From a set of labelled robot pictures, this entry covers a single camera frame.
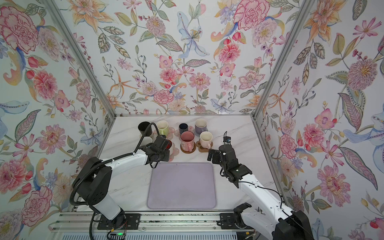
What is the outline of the brown round wooden coaster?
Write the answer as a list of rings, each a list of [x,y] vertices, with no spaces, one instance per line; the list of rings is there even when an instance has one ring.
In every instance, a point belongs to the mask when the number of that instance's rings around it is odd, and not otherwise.
[[[185,151],[182,145],[180,145],[180,148],[181,148],[181,151],[182,151],[184,154],[192,154],[192,153],[194,153],[194,152],[196,151],[196,148],[197,148],[197,147],[196,147],[196,144],[194,144],[194,147],[192,148],[191,151]]]

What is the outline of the black mug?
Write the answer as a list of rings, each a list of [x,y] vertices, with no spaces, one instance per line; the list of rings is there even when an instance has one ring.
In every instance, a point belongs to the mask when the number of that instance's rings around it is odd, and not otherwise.
[[[150,122],[141,122],[138,125],[138,130],[144,137],[150,137],[153,134],[152,126]]]

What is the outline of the cream mug pink handle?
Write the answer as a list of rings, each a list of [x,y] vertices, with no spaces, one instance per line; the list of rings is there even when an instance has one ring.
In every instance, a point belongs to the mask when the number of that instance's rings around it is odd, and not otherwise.
[[[204,149],[211,149],[213,143],[212,133],[205,131],[200,134],[200,144]]]

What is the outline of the small dark blue mug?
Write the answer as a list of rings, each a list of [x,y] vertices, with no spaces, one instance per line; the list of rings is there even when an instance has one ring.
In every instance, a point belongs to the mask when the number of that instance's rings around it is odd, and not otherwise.
[[[189,130],[189,126],[188,124],[186,123],[182,123],[179,125],[179,134],[180,136],[184,133],[184,132],[187,132]]]

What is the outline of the pink flower coaster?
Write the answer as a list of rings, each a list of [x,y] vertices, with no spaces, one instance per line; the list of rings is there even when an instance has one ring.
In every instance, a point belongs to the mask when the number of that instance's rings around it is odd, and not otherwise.
[[[169,127],[169,132],[167,134],[167,139],[172,140],[174,137],[175,129],[173,127]]]
[[[174,158],[180,153],[180,150],[175,147],[170,148],[170,157],[169,157],[169,162],[172,162]]]
[[[192,133],[195,133],[195,128],[193,127],[193,126],[189,126],[189,130],[188,130],[189,132],[192,132]],[[176,137],[178,137],[178,138],[180,138],[181,136],[180,136],[180,134],[179,134],[179,128],[177,128],[176,130],[175,130],[175,136]]]

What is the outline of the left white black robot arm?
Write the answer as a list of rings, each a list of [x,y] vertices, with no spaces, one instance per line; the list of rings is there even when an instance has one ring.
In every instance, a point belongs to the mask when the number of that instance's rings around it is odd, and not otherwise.
[[[127,154],[107,160],[92,157],[73,182],[70,204],[89,206],[94,213],[105,217],[109,226],[122,226],[126,222],[125,211],[109,195],[111,180],[136,167],[154,169],[159,162],[168,162],[170,144],[164,136],[157,136],[153,143]]]

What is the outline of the pink flower coaster front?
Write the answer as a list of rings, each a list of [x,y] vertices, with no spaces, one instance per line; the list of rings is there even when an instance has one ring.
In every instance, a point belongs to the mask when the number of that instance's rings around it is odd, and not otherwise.
[[[172,162],[174,158],[180,153],[180,150],[175,147],[170,148],[170,157],[169,157],[169,162]]]

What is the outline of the blue mug white inside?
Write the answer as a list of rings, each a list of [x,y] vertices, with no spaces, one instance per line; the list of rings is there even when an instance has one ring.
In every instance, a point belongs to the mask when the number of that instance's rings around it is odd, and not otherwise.
[[[144,137],[140,146],[146,146],[148,144],[152,144],[153,143],[153,139],[151,137]]]

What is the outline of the cream mug purple handle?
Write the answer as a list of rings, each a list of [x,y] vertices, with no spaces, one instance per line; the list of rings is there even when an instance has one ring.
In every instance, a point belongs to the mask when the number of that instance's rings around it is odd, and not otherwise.
[[[201,133],[207,132],[207,121],[205,119],[197,119],[195,121],[195,133],[197,136],[200,136]]]

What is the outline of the cream mug green handle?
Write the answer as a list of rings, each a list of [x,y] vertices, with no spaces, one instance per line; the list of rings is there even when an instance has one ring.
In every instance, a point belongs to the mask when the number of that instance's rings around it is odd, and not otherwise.
[[[169,123],[167,121],[159,121],[156,123],[160,135],[168,136],[169,134]]]

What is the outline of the pink tall mug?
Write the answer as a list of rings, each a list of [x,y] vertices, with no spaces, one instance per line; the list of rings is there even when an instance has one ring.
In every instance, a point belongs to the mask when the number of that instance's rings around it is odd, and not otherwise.
[[[191,151],[195,144],[195,135],[192,132],[184,132],[181,135],[181,145],[185,151]]]

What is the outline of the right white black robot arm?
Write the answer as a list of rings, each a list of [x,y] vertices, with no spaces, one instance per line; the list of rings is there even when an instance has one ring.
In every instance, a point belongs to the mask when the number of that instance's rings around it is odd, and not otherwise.
[[[238,229],[252,228],[268,240],[312,240],[309,218],[284,204],[274,190],[264,187],[252,171],[240,164],[232,145],[210,149],[208,161],[221,166],[220,175],[245,193],[255,204],[243,203],[233,210]]]

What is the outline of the red inside white mug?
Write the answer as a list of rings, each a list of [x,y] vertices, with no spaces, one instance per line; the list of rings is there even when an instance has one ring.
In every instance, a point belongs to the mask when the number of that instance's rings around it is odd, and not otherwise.
[[[172,142],[170,140],[168,140],[168,144],[167,144],[166,149],[170,150],[172,148],[172,146],[173,146]]]

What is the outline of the brown paw cork coaster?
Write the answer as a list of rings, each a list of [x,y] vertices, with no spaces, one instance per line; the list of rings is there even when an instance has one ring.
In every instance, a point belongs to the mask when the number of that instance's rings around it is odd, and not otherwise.
[[[196,142],[197,149],[199,150],[200,153],[208,153],[210,149],[213,147],[213,141],[205,141],[203,139],[199,139]]]

